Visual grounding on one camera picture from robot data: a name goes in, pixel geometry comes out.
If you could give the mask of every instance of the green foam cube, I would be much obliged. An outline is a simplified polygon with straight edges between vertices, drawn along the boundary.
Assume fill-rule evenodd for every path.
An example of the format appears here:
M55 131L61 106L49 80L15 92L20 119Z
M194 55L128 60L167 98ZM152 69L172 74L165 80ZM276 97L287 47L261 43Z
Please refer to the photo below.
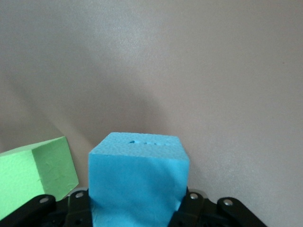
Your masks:
M0 220L40 194L59 201L78 185L65 137L0 154Z

